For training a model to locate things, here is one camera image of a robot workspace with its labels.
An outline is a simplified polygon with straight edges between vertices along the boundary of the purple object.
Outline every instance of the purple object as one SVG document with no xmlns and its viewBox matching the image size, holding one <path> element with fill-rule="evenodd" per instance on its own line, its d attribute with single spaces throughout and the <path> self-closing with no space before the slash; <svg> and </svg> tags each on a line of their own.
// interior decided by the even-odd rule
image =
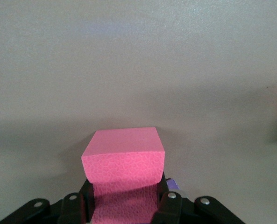
<svg viewBox="0 0 277 224">
<path fill-rule="evenodd" d="M 168 180 L 166 180 L 166 182 L 167 182 L 167 186 L 168 186 L 169 190 L 171 190 L 171 189 L 179 190 L 180 189 L 174 179 L 168 179 Z"/>
</svg>

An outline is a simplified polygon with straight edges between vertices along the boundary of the white wall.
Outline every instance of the white wall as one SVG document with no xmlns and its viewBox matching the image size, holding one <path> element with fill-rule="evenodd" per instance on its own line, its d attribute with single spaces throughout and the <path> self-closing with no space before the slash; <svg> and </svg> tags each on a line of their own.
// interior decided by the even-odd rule
<svg viewBox="0 0 277 224">
<path fill-rule="evenodd" d="M 93 132 L 137 126 L 190 199 L 277 224 L 277 0 L 0 0 L 0 219 L 77 191 Z"/>
</svg>

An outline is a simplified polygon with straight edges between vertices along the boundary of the pink sponge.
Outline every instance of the pink sponge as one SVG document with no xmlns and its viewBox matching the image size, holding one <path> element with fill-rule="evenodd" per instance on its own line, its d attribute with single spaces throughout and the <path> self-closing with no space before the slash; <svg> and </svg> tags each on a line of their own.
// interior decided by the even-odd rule
<svg viewBox="0 0 277 224">
<path fill-rule="evenodd" d="M 94 186 L 94 224 L 150 222 L 164 167 L 156 128 L 97 131 L 81 159 Z"/>
</svg>

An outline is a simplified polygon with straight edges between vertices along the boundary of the pink foam block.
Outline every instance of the pink foam block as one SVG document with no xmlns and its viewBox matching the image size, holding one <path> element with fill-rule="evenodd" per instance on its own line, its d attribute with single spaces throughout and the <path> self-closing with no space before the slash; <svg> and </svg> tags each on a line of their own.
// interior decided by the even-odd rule
<svg viewBox="0 0 277 224">
<path fill-rule="evenodd" d="M 92 223 L 150 223 L 164 166 L 154 127 L 97 131 L 81 159 L 94 187 Z"/>
<path fill-rule="evenodd" d="M 101 130 L 81 159 L 92 184 L 117 184 L 111 192 L 125 191 L 160 182 L 164 148 L 154 127 Z"/>
</svg>

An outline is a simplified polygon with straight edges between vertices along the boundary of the screw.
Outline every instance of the screw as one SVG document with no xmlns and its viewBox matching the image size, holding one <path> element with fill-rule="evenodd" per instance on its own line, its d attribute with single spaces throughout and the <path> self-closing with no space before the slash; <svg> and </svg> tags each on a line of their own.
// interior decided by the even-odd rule
<svg viewBox="0 0 277 224">
<path fill-rule="evenodd" d="M 168 197 L 169 198 L 176 198 L 177 195 L 174 192 L 170 192 L 170 193 L 168 193 Z"/>
<path fill-rule="evenodd" d="M 200 202 L 203 203 L 203 204 L 206 204 L 206 205 L 210 204 L 209 199 L 207 199 L 207 198 L 205 198 L 205 197 L 202 197 L 202 198 L 200 199 Z"/>
<path fill-rule="evenodd" d="M 74 199 L 76 199 L 76 198 L 77 198 L 76 195 L 72 195 L 72 196 L 69 197 L 70 200 L 74 200 Z"/>
<path fill-rule="evenodd" d="M 40 207 L 42 204 L 43 204 L 42 202 L 37 202 L 37 203 L 35 203 L 34 206 L 37 208 L 37 207 Z"/>
</svg>

